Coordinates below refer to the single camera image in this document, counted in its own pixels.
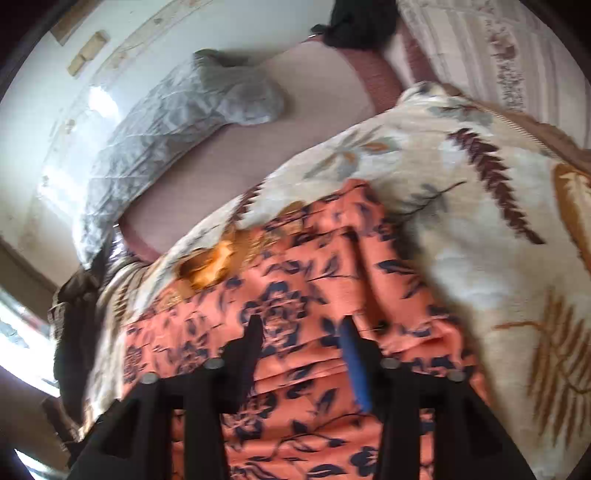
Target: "blanket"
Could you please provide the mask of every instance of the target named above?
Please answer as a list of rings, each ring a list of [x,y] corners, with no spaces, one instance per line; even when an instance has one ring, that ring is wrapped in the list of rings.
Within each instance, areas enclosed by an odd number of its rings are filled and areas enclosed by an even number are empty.
[[[272,173],[243,226],[350,177],[370,182],[410,240],[392,238],[397,251],[464,321],[491,405],[537,478],[565,479],[591,442],[589,175],[508,118],[420,84]],[[174,280],[181,256],[217,241],[237,202],[160,259],[127,323]]]
[[[382,425],[355,401],[337,334],[345,316],[384,356],[419,374],[461,375],[485,395],[458,318],[402,260],[400,243],[392,242],[398,233],[359,180],[251,229],[251,245],[264,247],[241,273],[176,304],[170,299],[184,280],[173,282],[154,309],[128,326],[125,392],[144,373],[173,377],[218,356],[257,314],[264,338],[255,385],[238,414],[222,416],[233,478],[374,473]],[[160,305],[166,307],[157,312]],[[420,478],[428,480],[434,421],[428,409],[421,416]],[[177,479],[183,478],[181,427],[173,445]]]

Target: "white wall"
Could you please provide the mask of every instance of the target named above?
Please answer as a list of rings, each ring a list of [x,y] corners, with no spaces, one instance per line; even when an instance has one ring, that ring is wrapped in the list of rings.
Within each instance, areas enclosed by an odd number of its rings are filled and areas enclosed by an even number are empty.
[[[84,131],[86,122],[87,135],[88,127],[95,125],[86,101],[90,85],[104,86],[124,115],[192,51],[232,50],[258,61],[304,40],[312,25],[327,21],[332,3],[174,0],[170,4],[176,5],[175,10],[169,5],[163,13],[160,10],[169,0],[106,0],[65,46],[51,34],[45,35],[0,103],[2,237],[56,284],[66,281],[77,268],[69,215],[59,215],[50,204],[38,200],[37,185],[44,166],[60,161],[61,155],[65,158],[75,152],[75,162],[88,164],[95,151],[92,141],[100,143],[115,126],[111,122],[104,131],[94,130],[94,138],[65,133],[65,124],[71,119],[79,132]],[[107,33],[109,42],[72,78],[66,67],[99,30]],[[134,45],[137,38],[141,42]],[[114,58],[117,67],[113,67]],[[116,75],[113,68],[119,69]]]

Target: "beige blanket with leaf pattern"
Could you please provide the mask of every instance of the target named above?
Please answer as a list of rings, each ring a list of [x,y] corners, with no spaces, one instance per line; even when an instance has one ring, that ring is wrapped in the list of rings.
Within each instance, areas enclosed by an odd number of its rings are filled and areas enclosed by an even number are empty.
[[[422,84],[272,173],[243,226],[350,177],[371,182],[408,236],[397,250],[465,321],[493,408],[537,478],[565,479],[591,442],[590,177],[506,118]],[[215,243],[236,202],[161,259],[128,321],[180,256]]]

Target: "black cloth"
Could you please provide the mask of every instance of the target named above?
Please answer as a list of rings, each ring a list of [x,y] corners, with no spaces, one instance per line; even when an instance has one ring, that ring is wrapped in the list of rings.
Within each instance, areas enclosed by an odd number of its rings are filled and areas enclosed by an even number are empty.
[[[53,375],[60,386],[66,414],[77,424],[83,422],[86,381],[95,362],[96,345],[102,318],[96,315],[96,302],[121,267],[121,259],[130,257],[118,228],[114,228],[103,250],[89,270],[81,266],[56,293],[48,312],[56,341]]]
[[[375,50],[396,30],[398,8],[395,0],[336,0],[330,24],[317,25],[330,47]]]

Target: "coral fabric with navy flowers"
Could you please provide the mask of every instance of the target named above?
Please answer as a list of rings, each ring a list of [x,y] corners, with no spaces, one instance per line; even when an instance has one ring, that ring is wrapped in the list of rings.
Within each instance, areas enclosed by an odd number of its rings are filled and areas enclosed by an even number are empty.
[[[364,181],[260,229],[302,222],[304,231],[261,252],[216,287],[128,327],[125,386],[145,372],[170,377],[219,356],[253,314],[264,324],[254,391],[236,415],[222,416],[233,479],[370,477],[381,424],[355,403],[337,323],[352,315],[362,335],[414,371],[464,371],[484,394],[482,374],[458,319],[411,268],[384,207]],[[433,421],[421,412],[421,479],[432,477]],[[174,425],[175,478],[183,477],[182,415]]]

